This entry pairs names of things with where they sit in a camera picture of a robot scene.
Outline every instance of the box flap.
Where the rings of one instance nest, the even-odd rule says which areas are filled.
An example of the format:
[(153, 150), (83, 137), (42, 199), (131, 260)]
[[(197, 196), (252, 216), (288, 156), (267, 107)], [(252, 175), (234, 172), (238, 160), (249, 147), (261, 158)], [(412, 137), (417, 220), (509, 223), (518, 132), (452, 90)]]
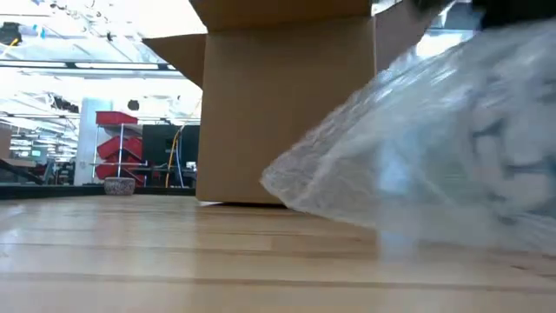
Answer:
[(419, 14), (411, 1), (402, 1), (375, 16), (376, 67), (387, 69), (416, 45), (442, 8)]
[(369, 0), (191, 0), (209, 31), (368, 16)]
[(202, 88), (206, 34), (143, 39), (149, 48)]

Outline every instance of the red storage rack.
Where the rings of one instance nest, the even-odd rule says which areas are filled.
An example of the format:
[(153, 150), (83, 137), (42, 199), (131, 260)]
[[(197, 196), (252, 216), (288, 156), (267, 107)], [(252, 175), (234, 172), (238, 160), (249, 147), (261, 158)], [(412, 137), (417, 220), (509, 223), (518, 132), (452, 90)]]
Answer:
[[(142, 140), (137, 137), (124, 138), (122, 143), (122, 149), (128, 151), (136, 158), (141, 160), (142, 155)], [(107, 142), (99, 145), (96, 148), (98, 156), (102, 159), (107, 159), (113, 154), (118, 154), (120, 150), (120, 137), (112, 137)]]
[[(109, 156), (105, 161), (105, 163), (118, 163), (118, 155)], [(141, 160), (135, 158), (132, 155), (127, 155), (122, 157), (122, 163), (140, 163)], [(125, 176), (129, 176), (135, 178), (137, 181), (137, 185), (142, 185), (144, 183), (144, 178), (141, 176), (137, 176), (133, 174), (129, 169), (133, 168), (134, 165), (122, 165), (122, 173)], [(106, 177), (113, 177), (117, 176), (118, 166), (117, 165), (107, 165), (107, 164), (100, 164), (97, 165), (95, 168), (96, 176), (100, 179), (106, 179)]]
[(97, 111), (96, 124), (97, 125), (115, 125), (123, 123), (139, 123), (136, 117), (129, 116), (122, 112), (115, 111)]

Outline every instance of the clear plastic packaging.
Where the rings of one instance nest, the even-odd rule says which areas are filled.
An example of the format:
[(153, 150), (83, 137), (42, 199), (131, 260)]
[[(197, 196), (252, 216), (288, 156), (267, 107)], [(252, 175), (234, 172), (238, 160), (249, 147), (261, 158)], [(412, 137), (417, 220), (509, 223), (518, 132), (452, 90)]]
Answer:
[(263, 173), (288, 207), (556, 252), (556, 23), (490, 30), (353, 94)]

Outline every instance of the wooden floor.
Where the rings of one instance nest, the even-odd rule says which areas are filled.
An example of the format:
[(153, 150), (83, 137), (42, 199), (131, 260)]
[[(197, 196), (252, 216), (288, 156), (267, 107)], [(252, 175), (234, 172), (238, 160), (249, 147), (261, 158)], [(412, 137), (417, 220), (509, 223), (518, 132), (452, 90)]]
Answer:
[(0, 203), (0, 312), (550, 312), (556, 265), (178, 196)]

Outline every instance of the cardboard box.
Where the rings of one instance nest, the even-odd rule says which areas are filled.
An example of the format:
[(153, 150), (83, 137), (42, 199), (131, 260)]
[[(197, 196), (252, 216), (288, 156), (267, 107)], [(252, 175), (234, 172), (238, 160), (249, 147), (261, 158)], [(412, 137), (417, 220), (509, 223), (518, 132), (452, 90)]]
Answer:
[(197, 197), (279, 203), (262, 171), (418, 43), (436, 14), (405, 1), (191, 0), (208, 34), (145, 43), (203, 88)]

